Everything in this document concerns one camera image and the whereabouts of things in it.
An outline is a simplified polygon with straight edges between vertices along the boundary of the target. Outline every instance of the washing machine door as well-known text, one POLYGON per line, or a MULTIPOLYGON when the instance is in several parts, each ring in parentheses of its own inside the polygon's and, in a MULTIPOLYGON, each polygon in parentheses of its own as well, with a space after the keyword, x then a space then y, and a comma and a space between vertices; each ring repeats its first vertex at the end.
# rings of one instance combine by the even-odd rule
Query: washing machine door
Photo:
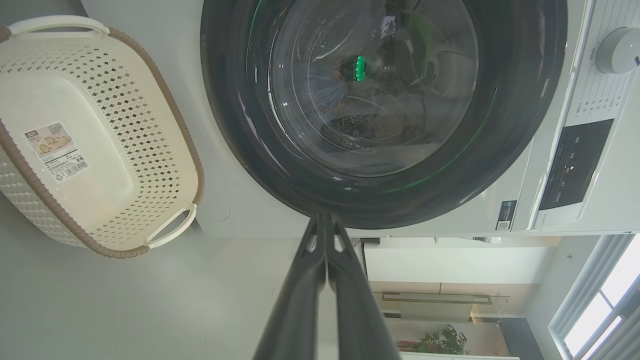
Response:
POLYGON ((491 185, 556 90, 566 1, 210 0, 219 128, 293 209, 347 227, 423 222, 491 185))

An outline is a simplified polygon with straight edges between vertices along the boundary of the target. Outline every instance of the window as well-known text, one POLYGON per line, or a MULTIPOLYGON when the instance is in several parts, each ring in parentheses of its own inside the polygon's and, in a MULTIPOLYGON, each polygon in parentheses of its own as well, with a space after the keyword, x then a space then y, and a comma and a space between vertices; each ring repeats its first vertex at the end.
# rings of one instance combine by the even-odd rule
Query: window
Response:
POLYGON ((640 323, 640 234, 601 241, 599 260, 583 269, 588 278, 567 311, 552 323, 565 354, 574 360, 591 359, 613 338, 638 338, 633 331, 616 331, 640 323))

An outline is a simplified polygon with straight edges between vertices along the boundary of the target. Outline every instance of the white machine casing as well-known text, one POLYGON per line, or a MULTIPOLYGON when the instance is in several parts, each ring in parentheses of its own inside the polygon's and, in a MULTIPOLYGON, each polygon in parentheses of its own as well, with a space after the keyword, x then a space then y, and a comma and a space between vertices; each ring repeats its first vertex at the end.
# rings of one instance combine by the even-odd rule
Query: white machine casing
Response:
MULTIPOLYGON (((350 236, 514 236, 640 231, 640 101, 625 103, 637 70, 604 74, 599 43, 612 31, 638 27, 638 0, 568 1, 564 65, 547 115, 530 144, 485 191, 440 217, 386 230, 348 229, 350 236), (598 107, 609 99, 607 107, 598 107), (584 200, 539 211, 564 127, 614 119, 584 200), (506 230, 496 230, 502 203, 517 201, 506 230)), ((299 238, 308 217, 263 189, 225 143, 207 99, 200 63, 202 0, 83 0, 90 17, 135 38, 156 59, 203 159, 207 182, 197 219, 221 238, 299 238)))

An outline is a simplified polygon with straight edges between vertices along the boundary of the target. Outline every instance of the barcode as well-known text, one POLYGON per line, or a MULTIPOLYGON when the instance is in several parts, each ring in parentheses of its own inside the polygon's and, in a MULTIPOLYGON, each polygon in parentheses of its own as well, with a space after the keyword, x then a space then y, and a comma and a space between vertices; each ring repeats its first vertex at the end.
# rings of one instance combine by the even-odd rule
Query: barcode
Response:
POLYGON ((510 221, 498 221, 498 226, 495 227, 496 230, 507 230, 511 227, 510 221))
POLYGON ((67 173, 67 176, 72 176, 72 175, 76 175, 77 173, 79 173, 80 171, 88 167, 89 167, 89 164, 87 164, 86 161, 83 161, 81 163, 75 164, 70 168, 65 169, 65 172, 67 173))

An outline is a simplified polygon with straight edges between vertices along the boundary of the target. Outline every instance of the basket handle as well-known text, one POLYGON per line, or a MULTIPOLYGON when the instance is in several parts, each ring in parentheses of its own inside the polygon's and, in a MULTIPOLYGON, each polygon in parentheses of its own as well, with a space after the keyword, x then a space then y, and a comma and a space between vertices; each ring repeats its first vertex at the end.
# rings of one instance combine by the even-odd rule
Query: basket handle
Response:
POLYGON ((167 220, 158 230, 154 231, 153 234, 151 234, 145 240, 145 245, 150 247, 151 249, 153 249, 154 247, 162 246, 162 245, 168 243, 169 241, 177 238, 178 235, 182 234, 189 226, 191 226, 191 223, 196 218, 196 208, 197 208, 196 204, 189 204, 189 206, 178 210, 178 212, 176 212, 174 214, 174 216, 172 216, 169 220, 167 220), (175 220, 175 218, 177 218, 180 214, 182 214, 185 211, 189 211, 189 215, 187 215, 187 218, 184 219, 184 221, 178 227, 176 227, 174 230, 172 230, 167 235, 164 235, 160 239, 151 241, 151 239, 153 239, 154 236, 158 235, 158 233, 160 233, 160 231, 162 231, 173 220, 175 220))
POLYGON ((102 25, 101 22, 89 19, 84 16, 75 15, 51 15, 34 17, 33 19, 22 20, 14 22, 9 25, 12 36, 22 33, 30 33, 32 31, 44 30, 50 28, 60 28, 63 26, 71 26, 75 28, 87 28, 98 31, 103 35, 109 34, 109 28, 102 25))

